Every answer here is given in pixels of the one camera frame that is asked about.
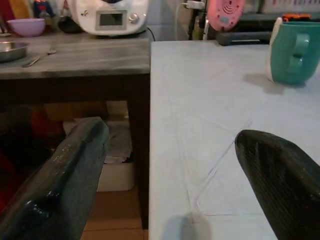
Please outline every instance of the metal plate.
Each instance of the metal plate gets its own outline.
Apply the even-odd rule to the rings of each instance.
[[[27,55],[28,45],[29,44],[25,42],[0,42],[0,63],[24,58]]]

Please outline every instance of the pink object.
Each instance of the pink object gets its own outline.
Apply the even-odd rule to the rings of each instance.
[[[46,28],[46,22],[42,18],[26,18],[7,21],[12,31],[23,37],[37,37]]]
[[[216,31],[228,31],[239,21],[246,0],[209,0],[208,20]]]

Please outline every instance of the appliance knob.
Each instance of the appliance knob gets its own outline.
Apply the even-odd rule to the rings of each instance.
[[[130,15],[130,17],[129,17],[129,22],[130,22],[131,24],[137,24],[138,21],[139,21],[139,16],[138,16],[138,14],[132,13],[132,14]]]

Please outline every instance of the dark table frame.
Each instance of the dark table frame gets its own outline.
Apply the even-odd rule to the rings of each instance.
[[[127,101],[142,228],[149,221],[150,74],[1,79],[0,103]]]

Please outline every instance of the wooden table leg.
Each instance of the wooden table leg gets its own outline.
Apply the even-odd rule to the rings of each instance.
[[[128,112],[142,228],[149,222],[150,74],[129,79]]]

